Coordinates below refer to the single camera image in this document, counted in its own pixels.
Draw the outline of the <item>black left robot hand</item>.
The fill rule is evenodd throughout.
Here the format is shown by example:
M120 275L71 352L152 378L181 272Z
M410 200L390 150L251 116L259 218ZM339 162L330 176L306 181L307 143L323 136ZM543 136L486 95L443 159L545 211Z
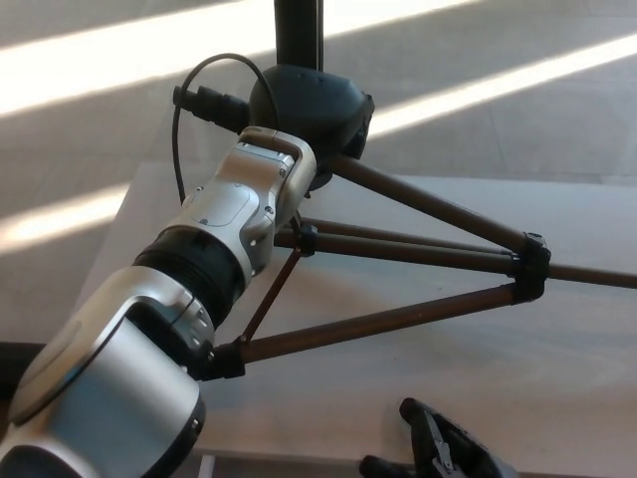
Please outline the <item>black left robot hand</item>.
M291 65L272 67L264 78L272 91L254 85L250 123L276 128L310 145L317 160L311 191L332 179L333 157L361 158L375 110L371 95L349 79Z

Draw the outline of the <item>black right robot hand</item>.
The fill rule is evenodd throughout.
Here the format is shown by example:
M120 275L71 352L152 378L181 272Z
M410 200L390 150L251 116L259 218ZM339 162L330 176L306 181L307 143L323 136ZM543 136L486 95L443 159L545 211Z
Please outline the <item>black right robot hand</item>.
M520 473L498 458L453 420L412 397L399 413L410 427L414 464L410 467L366 455L358 464L363 477L507 478Z

